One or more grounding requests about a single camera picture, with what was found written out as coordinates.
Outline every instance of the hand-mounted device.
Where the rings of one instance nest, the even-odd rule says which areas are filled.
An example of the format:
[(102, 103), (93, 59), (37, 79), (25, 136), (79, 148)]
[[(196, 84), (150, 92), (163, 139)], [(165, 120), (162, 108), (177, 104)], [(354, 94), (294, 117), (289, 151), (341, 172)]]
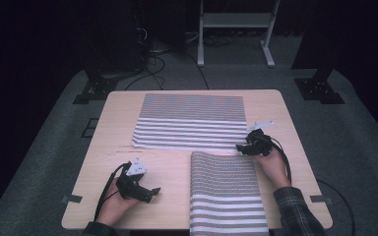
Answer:
[(289, 161), (287, 160), (287, 156), (284, 154), (281, 144), (277, 140), (265, 135), (262, 129), (253, 130), (247, 135), (245, 140), (247, 141), (248, 145), (235, 145), (237, 150), (241, 151), (241, 153), (244, 155), (262, 154), (267, 156), (272, 151), (272, 148), (275, 148), (282, 155), (284, 165), (286, 166), (287, 179), (290, 181), (290, 183), (292, 182)]
[(97, 203), (96, 211), (94, 213), (94, 220), (97, 219), (99, 215), (100, 208), (106, 200), (106, 193), (115, 178), (116, 173), (122, 168), (121, 174), (119, 175), (115, 185), (118, 188), (118, 192), (123, 199), (133, 198), (141, 202), (149, 203), (153, 196), (157, 195), (160, 188), (148, 190), (139, 185), (139, 181), (143, 178), (144, 174), (147, 172), (143, 163), (140, 162), (139, 158), (136, 158), (133, 162), (128, 161), (127, 163), (121, 164), (114, 172), (111, 173), (105, 188), (100, 195), (99, 202)]

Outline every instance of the hand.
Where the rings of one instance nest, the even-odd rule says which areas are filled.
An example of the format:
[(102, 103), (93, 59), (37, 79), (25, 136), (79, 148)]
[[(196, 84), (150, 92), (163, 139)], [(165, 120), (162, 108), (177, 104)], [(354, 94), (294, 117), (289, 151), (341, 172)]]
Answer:
[(282, 187), (290, 187), (290, 181), (286, 177), (286, 166), (282, 155), (272, 147), (270, 154), (250, 155), (255, 161), (262, 166), (263, 171), (272, 180), (277, 189)]
[(108, 198), (100, 208), (99, 215), (95, 222), (108, 226), (113, 226), (125, 214), (126, 211), (134, 207), (139, 201), (135, 199), (124, 200), (118, 192), (115, 183), (118, 178), (113, 179), (105, 198)]

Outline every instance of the plaid sleeve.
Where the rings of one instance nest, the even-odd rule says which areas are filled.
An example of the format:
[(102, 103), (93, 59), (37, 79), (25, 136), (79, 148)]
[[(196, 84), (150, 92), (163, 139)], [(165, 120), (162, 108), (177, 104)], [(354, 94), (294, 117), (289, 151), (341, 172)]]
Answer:
[(282, 215), (284, 235), (326, 235), (318, 219), (309, 210), (302, 192), (293, 187), (284, 187), (274, 192)]
[(82, 236), (118, 236), (115, 230), (107, 225), (89, 222)]

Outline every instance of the person's left hand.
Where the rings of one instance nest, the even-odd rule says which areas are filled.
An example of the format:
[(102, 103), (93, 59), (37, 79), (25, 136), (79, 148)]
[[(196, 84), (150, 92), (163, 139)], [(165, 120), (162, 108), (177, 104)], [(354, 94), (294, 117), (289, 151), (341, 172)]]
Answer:
[(99, 215), (95, 222), (108, 226), (113, 226), (125, 214), (126, 211), (134, 207), (139, 201), (136, 199), (124, 200), (118, 192), (115, 183), (118, 178), (112, 181), (105, 198), (108, 198), (100, 208)]

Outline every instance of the striped cloth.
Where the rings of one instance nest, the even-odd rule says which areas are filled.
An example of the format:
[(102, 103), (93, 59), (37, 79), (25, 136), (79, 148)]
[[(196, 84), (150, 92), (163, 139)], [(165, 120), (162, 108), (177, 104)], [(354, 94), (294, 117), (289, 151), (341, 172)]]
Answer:
[(269, 235), (253, 161), (195, 151), (190, 235)]
[(236, 153), (246, 136), (242, 96), (148, 93), (132, 145)]

